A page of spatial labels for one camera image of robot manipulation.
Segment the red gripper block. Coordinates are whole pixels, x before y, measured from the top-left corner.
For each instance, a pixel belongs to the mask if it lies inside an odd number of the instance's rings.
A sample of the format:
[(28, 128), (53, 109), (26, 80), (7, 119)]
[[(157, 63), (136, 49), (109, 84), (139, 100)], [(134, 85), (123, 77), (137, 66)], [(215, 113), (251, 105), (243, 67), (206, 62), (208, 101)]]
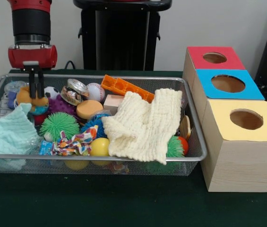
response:
[[(44, 76), (42, 69), (51, 69), (57, 63), (57, 49), (55, 45), (32, 44), (12, 45), (8, 48), (8, 58), (11, 66), (16, 69), (24, 69), (26, 66), (38, 65), (37, 71), (38, 98), (44, 97)], [(34, 81), (34, 68), (28, 68), (30, 97), (36, 97), (36, 84)]]

